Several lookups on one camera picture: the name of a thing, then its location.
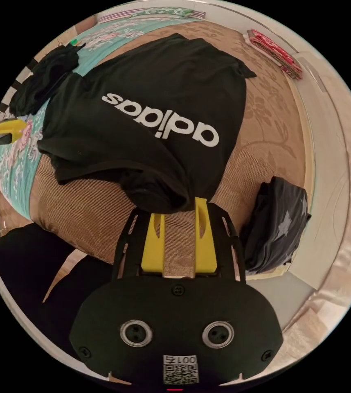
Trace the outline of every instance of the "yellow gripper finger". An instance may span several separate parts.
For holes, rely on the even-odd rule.
[[[195,274],[211,274],[218,265],[207,200],[196,198],[195,201]]]
[[[156,228],[160,225],[159,236]],[[164,215],[151,214],[141,264],[146,273],[161,273],[164,270]]]

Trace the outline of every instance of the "bed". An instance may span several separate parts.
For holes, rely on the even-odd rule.
[[[78,36],[86,47],[76,72],[83,75],[96,64],[175,32],[190,39],[204,38],[256,72],[257,78],[247,80],[243,124],[213,199],[228,211],[237,230],[248,219],[261,182],[281,176],[304,187],[305,146],[300,115],[288,78],[274,63],[246,45],[239,32],[205,20],[155,21],[154,26],[151,21],[143,27],[142,21],[130,23],[128,19],[117,20]],[[157,27],[158,23],[166,25]],[[132,39],[124,43],[125,37],[119,39],[121,34],[116,34],[120,31]],[[108,41],[113,37],[118,41],[109,48]],[[117,184],[95,180],[76,180],[63,186],[56,183],[49,158],[41,156],[36,147],[45,108],[46,105],[36,116],[26,119],[29,127],[20,144],[4,149],[0,190],[26,219],[56,233],[77,249],[112,263],[116,242],[133,205]],[[29,199],[24,198],[28,188]],[[17,201],[10,199],[11,194],[18,196]],[[192,276],[193,255],[193,213],[169,216],[165,275]]]

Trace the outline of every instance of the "floral bedding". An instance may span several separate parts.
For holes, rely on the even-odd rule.
[[[161,27],[183,23],[199,23],[195,18],[118,19],[101,23],[76,37],[78,45],[85,43],[79,54],[79,66],[74,70],[87,74],[101,60],[133,39]],[[23,136],[10,145],[0,146],[0,190],[12,207],[30,219],[29,200],[36,169],[41,159],[37,141],[42,138],[42,126],[48,101],[34,116],[20,117],[27,123]]]

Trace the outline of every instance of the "black cloth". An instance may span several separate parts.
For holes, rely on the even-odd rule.
[[[19,86],[9,104],[14,116],[35,115],[57,91],[67,75],[79,65],[77,52],[84,47],[68,44],[50,51]]]
[[[111,280],[113,266],[86,256],[43,299],[74,247],[37,224],[0,237],[0,276],[26,317],[60,349],[79,359],[69,333],[82,302]]]
[[[50,100],[38,148],[59,184],[100,178],[148,212],[191,210],[215,194],[254,76],[201,38],[160,38],[72,73]]]
[[[249,274],[289,262],[310,217],[303,188],[275,176],[262,183],[251,218],[240,232]]]

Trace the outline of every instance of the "brown patterned bedspread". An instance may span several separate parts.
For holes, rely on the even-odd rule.
[[[278,66],[250,48],[240,33],[207,21],[157,29],[105,60],[176,32],[190,39],[205,39],[241,59],[257,74],[246,80],[242,127],[213,199],[229,212],[239,230],[263,181],[275,175],[304,186],[305,150],[296,102]],[[58,185],[49,158],[42,156],[31,190],[31,218],[81,251],[112,263],[118,237],[133,207],[117,184],[76,180]],[[194,212],[167,216],[165,274],[192,276],[193,259]]]

